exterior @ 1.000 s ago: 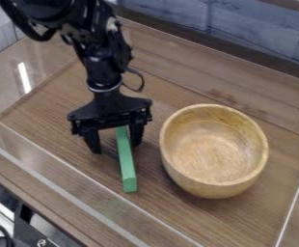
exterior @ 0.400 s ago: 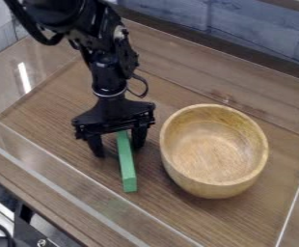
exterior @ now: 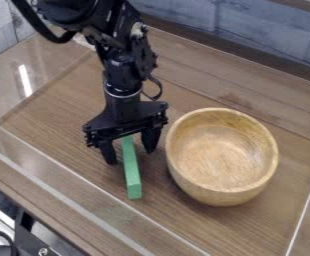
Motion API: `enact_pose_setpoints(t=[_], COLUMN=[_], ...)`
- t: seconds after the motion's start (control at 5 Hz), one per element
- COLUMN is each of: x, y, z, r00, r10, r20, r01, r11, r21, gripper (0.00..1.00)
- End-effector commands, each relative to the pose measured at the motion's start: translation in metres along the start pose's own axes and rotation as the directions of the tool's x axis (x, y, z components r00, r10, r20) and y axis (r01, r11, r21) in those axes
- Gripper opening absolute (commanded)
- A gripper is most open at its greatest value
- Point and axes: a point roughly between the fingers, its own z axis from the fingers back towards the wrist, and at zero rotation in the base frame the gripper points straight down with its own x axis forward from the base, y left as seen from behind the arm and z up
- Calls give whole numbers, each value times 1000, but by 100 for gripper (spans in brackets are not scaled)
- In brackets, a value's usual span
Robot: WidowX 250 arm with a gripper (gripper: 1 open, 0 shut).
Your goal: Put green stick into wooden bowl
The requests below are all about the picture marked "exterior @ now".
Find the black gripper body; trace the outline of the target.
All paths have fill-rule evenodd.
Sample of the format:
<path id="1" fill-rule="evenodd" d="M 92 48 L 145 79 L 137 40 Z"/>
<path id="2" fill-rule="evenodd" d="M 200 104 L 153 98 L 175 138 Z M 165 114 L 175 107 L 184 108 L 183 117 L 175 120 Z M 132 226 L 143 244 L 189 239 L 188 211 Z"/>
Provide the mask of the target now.
<path id="1" fill-rule="evenodd" d="M 108 98 L 101 113 L 82 125 L 86 146 L 97 147 L 100 141 L 141 134 L 147 129 L 161 129 L 168 123 L 167 109 L 168 103 L 163 101 Z"/>

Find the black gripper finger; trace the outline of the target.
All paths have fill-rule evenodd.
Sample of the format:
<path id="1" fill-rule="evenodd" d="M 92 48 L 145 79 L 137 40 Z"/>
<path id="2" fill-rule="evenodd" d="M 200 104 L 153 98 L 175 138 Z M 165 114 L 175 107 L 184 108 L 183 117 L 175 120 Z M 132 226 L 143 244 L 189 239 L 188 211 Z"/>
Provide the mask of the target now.
<path id="1" fill-rule="evenodd" d="M 116 165 L 116 152 L 111 141 L 100 141 L 99 149 L 108 165 Z"/>
<path id="2" fill-rule="evenodd" d="M 160 134 L 160 128 L 147 129 L 141 132 L 141 143 L 148 154 L 151 154 L 157 147 Z"/>

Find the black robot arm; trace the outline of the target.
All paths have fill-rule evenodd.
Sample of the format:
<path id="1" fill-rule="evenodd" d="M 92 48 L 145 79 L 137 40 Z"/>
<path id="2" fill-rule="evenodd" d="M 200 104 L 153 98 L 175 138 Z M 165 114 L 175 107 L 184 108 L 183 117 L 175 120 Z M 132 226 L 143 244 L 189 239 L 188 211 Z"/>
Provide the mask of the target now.
<path id="1" fill-rule="evenodd" d="M 128 0 L 10 0 L 38 34 L 56 44 L 77 34 L 93 45 L 103 65 L 103 111 L 84 125 L 85 143 L 116 163 L 113 141 L 141 136 L 147 152 L 156 149 L 168 104 L 148 95 L 143 82 L 157 83 L 152 71 L 157 54 L 148 43 L 148 27 Z"/>

